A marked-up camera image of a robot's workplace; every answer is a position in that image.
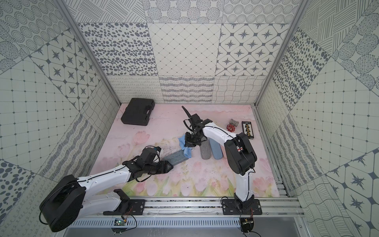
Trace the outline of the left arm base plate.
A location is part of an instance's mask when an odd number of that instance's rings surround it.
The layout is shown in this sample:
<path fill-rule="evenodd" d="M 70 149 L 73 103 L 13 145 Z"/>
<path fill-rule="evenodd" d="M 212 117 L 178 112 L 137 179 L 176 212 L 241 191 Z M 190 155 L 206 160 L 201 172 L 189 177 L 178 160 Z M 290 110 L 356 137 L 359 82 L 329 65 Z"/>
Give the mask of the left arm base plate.
<path fill-rule="evenodd" d="M 104 211 L 105 216 L 126 216 L 128 215 L 143 215 L 145 208 L 145 199 L 130 199 L 122 200 L 118 207 L 113 211 Z"/>

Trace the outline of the blue microfiber cloth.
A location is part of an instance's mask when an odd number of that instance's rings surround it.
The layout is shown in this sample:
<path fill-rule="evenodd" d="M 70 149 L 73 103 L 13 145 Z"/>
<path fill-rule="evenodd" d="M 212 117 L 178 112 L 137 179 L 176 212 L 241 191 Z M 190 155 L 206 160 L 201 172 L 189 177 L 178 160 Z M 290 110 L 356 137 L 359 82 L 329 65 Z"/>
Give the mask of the blue microfiber cloth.
<path fill-rule="evenodd" d="M 186 142 L 185 141 L 185 135 L 183 135 L 182 137 L 178 138 L 178 140 L 179 140 L 179 145 L 180 145 L 181 149 L 184 152 L 184 156 L 186 158 L 190 159 L 192 157 L 193 148 L 185 146 L 185 142 Z"/>

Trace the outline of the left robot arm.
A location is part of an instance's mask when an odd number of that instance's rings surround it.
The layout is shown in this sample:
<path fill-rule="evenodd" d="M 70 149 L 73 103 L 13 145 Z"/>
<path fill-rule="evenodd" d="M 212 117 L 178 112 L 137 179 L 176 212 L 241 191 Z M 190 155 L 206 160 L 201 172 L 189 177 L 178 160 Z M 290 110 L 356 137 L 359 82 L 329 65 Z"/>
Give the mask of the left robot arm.
<path fill-rule="evenodd" d="M 59 232 L 76 220 L 101 213 L 121 216 L 140 211 L 133 200 L 122 190 L 100 195 L 99 192 L 130 181 L 142 182 L 141 176 L 148 177 L 170 172 L 174 166 L 160 158 L 160 147 L 148 146 L 142 154 L 104 172 L 85 177 L 67 175 L 63 177 L 39 205 L 39 221 Z"/>

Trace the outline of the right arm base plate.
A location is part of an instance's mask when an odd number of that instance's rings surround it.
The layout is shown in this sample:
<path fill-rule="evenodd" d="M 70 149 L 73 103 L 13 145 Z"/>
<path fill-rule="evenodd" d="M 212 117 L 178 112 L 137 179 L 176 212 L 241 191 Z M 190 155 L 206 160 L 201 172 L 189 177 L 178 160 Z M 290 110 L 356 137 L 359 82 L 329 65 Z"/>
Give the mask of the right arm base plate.
<path fill-rule="evenodd" d="M 247 201 L 240 200 L 236 195 L 234 198 L 222 197 L 220 199 L 224 215 L 262 215 L 260 201 L 252 195 Z"/>

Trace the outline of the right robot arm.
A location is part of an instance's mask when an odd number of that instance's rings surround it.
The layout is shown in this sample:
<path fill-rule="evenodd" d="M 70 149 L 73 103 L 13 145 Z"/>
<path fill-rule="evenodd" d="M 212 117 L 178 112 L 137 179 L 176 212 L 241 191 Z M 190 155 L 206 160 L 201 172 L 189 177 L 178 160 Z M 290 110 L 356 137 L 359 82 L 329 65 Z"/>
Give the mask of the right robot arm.
<path fill-rule="evenodd" d="M 255 171 L 257 155 L 244 133 L 235 134 L 217 126 L 212 120 L 202 120 L 198 114 L 191 115 L 185 110 L 188 119 L 184 124 L 188 129 L 185 134 L 185 146 L 196 147 L 209 139 L 214 140 L 224 147 L 227 161 L 235 173 L 236 188 L 235 199 L 240 203 L 254 200 L 254 194 L 250 188 L 250 175 Z"/>

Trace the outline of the blue eyeglass case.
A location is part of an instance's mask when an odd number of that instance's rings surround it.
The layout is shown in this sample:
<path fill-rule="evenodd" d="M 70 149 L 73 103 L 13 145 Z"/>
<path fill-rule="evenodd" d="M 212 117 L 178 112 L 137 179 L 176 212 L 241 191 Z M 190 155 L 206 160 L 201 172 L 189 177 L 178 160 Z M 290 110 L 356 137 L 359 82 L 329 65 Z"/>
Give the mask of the blue eyeglass case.
<path fill-rule="evenodd" d="M 213 155 L 214 159 L 216 159 L 216 160 L 222 159 L 223 158 L 223 152 L 221 149 L 221 145 L 213 139 L 209 139 L 209 142 L 210 142 L 210 147 L 211 147 L 211 151 L 212 151 L 212 155 Z"/>

